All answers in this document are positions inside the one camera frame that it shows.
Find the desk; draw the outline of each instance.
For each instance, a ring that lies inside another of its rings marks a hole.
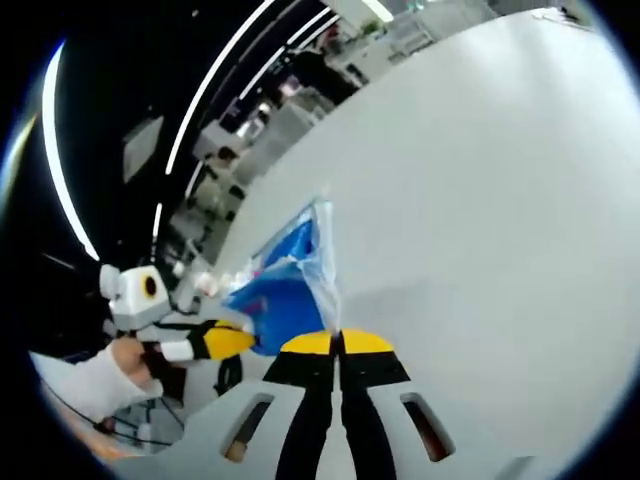
[[[602,37],[499,18],[413,56],[294,145],[249,192],[216,269],[326,189],[343,325],[387,337],[443,408],[560,468],[638,368],[639,131]]]

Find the clear plastic bag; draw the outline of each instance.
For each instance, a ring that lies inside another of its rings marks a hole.
[[[256,353],[277,355],[298,335],[339,329],[332,217],[329,201],[313,201],[232,276],[242,282],[222,304],[251,318]]]

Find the ceiling light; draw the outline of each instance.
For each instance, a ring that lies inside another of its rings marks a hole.
[[[388,23],[391,20],[393,20],[393,14],[389,10],[387,10],[387,8],[384,5],[382,5],[378,0],[362,0],[362,1],[383,22]]]
[[[324,32],[327,28],[329,28],[332,24],[337,22],[339,19],[340,19],[340,15],[334,15],[333,17],[331,17],[329,20],[327,20],[325,23],[323,23],[320,26],[320,28],[318,28],[315,32],[313,32],[304,42],[302,42],[298,46],[298,48],[299,49],[305,48],[307,45],[309,45],[311,42],[313,42],[318,35],[320,35],[322,32]]]
[[[42,127],[44,130],[44,148],[47,154],[47,162],[49,163],[49,170],[51,171],[51,178],[53,178],[53,185],[56,189],[58,199],[64,210],[64,214],[73,229],[76,237],[84,245],[84,249],[87,254],[96,261],[99,261],[98,253],[93,248],[87,233],[80,223],[80,218],[73,208],[73,202],[71,202],[71,196],[69,190],[64,181],[64,175],[62,174],[62,164],[60,161],[60,152],[58,150],[58,138],[56,136],[56,116],[55,116],[55,93],[56,93],[56,80],[58,76],[58,66],[60,64],[60,56],[62,55],[62,47],[60,45],[55,55],[49,62],[47,67],[47,73],[44,76],[44,88],[42,90]]]
[[[240,100],[243,100],[244,97],[247,96],[247,94],[251,91],[251,89],[255,86],[255,84],[258,83],[258,80],[260,80],[260,77],[264,75],[264,72],[266,72],[271,66],[271,64],[273,64],[273,62],[275,62],[278,59],[278,57],[283,53],[284,53],[284,47],[280,47],[278,50],[276,50],[276,53],[271,55],[271,58],[269,58],[269,60],[266,61],[266,63],[262,66],[262,68],[258,70],[258,73],[255,74],[255,76],[251,79],[249,84],[246,87],[244,87],[244,90],[238,97]]]
[[[300,28],[300,30],[298,30],[296,33],[291,35],[291,38],[289,38],[289,40],[287,40],[287,45],[291,45],[293,42],[295,42],[298,38],[300,38],[300,36],[302,36],[302,34],[304,32],[309,30],[314,23],[316,23],[318,20],[320,20],[322,17],[324,17],[330,11],[331,11],[331,8],[327,7],[325,9],[323,9],[320,13],[318,13],[315,17],[313,17],[311,20],[309,20],[307,23],[305,23],[302,26],[302,28]]]
[[[202,80],[202,83],[200,84],[200,87],[198,87],[198,90],[196,91],[195,95],[193,96],[193,99],[191,100],[191,104],[189,105],[189,108],[187,109],[187,113],[185,114],[184,118],[182,119],[182,123],[180,124],[180,128],[178,129],[178,134],[176,135],[176,139],[173,142],[173,147],[171,147],[171,152],[169,153],[169,160],[167,161],[167,168],[165,168],[165,171],[164,171],[165,175],[170,175],[171,174],[171,170],[173,170],[173,164],[175,163],[176,156],[178,155],[178,149],[180,148],[180,144],[182,143],[182,139],[184,138],[184,134],[187,131],[187,127],[189,126],[189,122],[191,121],[191,117],[193,117],[193,114],[194,114],[194,112],[196,110],[196,107],[200,103],[200,100],[202,99],[202,96],[204,95],[204,92],[207,90],[207,87],[211,83],[211,80],[213,80],[213,77],[215,76],[215,74],[220,69],[220,66],[222,65],[222,62],[224,62],[226,60],[226,58],[229,56],[229,53],[231,53],[231,50],[233,50],[233,47],[236,46],[236,44],[240,41],[242,36],[249,30],[249,28],[251,28],[251,25],[253,25],[256,22],[256,20],[258,20],[258,18],[260,18],[260,16],[274,2],[275,2],[275,0],[265,0],[251,15],[249,15],[249,18],[247,18],[244,21],[244,23],[240,26],[238,31],[233,34],[233,37],[231,37],[231,40],[229,40],[229,42],[224,46],[224,48],[222,49],[220,54],[217,56],[217,58],[213,62],[213,65],[211,65],[211,68],[209,69],[209,71],[205,75],[204,79]]]

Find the person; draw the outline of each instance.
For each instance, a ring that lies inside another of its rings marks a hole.
[[[298,54],[289,53],[287,58],[300,83],[314,87],[336,106],[358,91],[355,85],[326,64],[322,54],[313,49]]]
[[[104,425],[120,408],[162,396],[162,384],[152,378],[143,353],[139,340],[121,337],[89,360],[73,365],[55,390],[44,379],[43,391],[60,418],[103,461],[131,454],[104,433],[87,428],[82,420]]]
[[[211,153],[208,153],[205,155],[205,160],[207,161],[207,163],[210,164],[210,166],[216,170],[216,169],[223,169],[223,170],[228,170],[233,161],[236,160],[238,158],[238,154],[231,149],[230,147],[222,146],[220,147],[220,149],[218,150],[218,153],[214,156]]]
[[[142,343],[131,337],[113,340],[89,360],[77,363],[56,389],[56,396],[76,412],[99,423],[117,410],[158,398],[162,384],[142,359]]]

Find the wire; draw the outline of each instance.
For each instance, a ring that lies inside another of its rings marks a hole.
[[[176,422],[178,422],[178,424],[180,425],[180,428],[184,430],[184,422],[180,420],[176,412],[174,412],[173,409],[169,406],[169,403],[167,403],[167,401],[162,397],[160,397],[160,401],[162,402],[164,407],[167,409],[167,411],[171,414],[171,416],[175,418]]]
[[[42,380],[42,383],[47,387],[47,389],[53,394],[53,396],[55,396],[65,407],[67,407],[69,410],[71,410],[73,413],[78,415],[80,418],[82,418],[83,420],[85,420],[86,422],[91,424],[91,426],[93,428],[97,428],[100,425],[99,423],[94,422],[89,417],[87,417],[86,415],[80,413],[78,410],[76,410],[71,405],[69,405],[60,395],[58,395],[58,393],[53,388],[51,388],[51,385],[49,385],[43,378],[41,378],[41,380]],[[165,447],[170,447],[171,446],[170,443],[156,442],[154,440],[142,440],[142,439],[139,439],[137,437],[134,437],[133,435],[126,435],[126,434],[120,433],[120,432],[111,432],[111,435],[115,435],[117,437],[126,438],[128,440],[134,440],[134,441],[140,442],[140,443],[149,443],[151,445],[162,445],[162,446],[165,446]]]

